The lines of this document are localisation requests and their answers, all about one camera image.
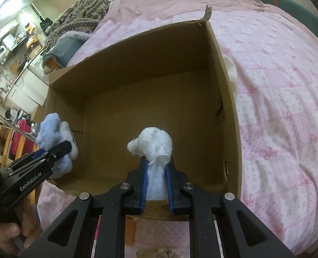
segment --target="triangular cutout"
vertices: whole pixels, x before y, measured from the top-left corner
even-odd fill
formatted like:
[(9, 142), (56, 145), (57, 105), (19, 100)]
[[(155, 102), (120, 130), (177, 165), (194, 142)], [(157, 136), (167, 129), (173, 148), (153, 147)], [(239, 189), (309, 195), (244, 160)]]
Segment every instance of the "triangular cutout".
[(257, 226), (254, 225), (253, 222), (248, 219), (242, 211), (238, 210), (236, 213), (248, 246), (265, 242), (268, 239), (267, 235), (259, 230)]
[(77, 216), (78, 211), (72, 210), (48, 236), (48, 241), (63, 247), (67, 246)]

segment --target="white logo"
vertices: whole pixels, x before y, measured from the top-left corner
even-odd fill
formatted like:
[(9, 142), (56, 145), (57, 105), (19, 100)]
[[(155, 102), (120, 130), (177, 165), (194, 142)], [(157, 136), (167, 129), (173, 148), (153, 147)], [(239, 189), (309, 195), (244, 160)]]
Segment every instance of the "white logo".
[(39, 172), (38, 175), (35, 175), (32, 179), (26, 182), (23, 186), (20, 187), (20, 191), (24, 191), (26, 188), (28, 188), (32, 183), (34, 183), (36, 180), (38, 180), (42, 176), (42, 173)]

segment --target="green headboard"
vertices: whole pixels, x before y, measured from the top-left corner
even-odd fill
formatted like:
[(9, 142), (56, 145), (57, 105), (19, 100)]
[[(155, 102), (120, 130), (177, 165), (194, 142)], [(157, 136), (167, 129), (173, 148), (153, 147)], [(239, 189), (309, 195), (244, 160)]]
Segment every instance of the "green headboard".
[(318, 38), (318, 17), (292, 0), (261, 0), (265, 4), (279, 7), (299, 20)]

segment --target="silver bolt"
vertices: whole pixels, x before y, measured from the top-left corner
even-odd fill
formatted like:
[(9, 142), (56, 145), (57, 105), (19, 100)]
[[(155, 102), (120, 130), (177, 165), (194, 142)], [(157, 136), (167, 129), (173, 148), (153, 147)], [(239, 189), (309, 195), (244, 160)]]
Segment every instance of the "silver bolt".
[(87, 192), (82, 192), (82, 193), (79, 195), (79, 199), (82, 200), (82, 201), (88, 200), (89, 197), (90, 197), (90, 194), (87, 193)]
[(121, 184), (120, 187), (121, 187), (121, 189), (123, 189), (123, 190), (127, 190), (127, 189), (130, 188), (130, 184), (129, 184), (128, 182), (124, 182), (124, 183)]
[(227, 193), (225, 194), (225, 198), (226, 198), (226, 200), (232, 201), (232, 200), (234, 200), (235, 196), (234, 196), (233, 193), (227, 192)]
[(191, 183), (191, 182), (186, 182), (186, 183), (183, 184), (183, 187), (184, 187), (185, 189), (190, 190), (190, 189), (193, 189), (195, 186), (194, 186), (194, 184)]

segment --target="bed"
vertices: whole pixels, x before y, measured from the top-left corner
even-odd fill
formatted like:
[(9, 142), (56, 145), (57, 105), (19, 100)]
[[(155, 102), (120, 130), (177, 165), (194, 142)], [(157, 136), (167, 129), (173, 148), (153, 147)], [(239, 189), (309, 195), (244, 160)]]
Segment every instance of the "bed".
[[(260, 0), (116, 0), (68, 65), (140, 32), (199, 19), (206, 5), (213, 7), (210, 23), (221, 51), (237, 70), (241, 200), (299, 254), (318, 243), (318, 38), (302, 23)], [(72, 200), (45, 183), (42, 227)], [(53, 210), (55, 201), (60, 207)], [(127, 257), (150, 246), (186, 253), (188, 228), (139, 219)]]

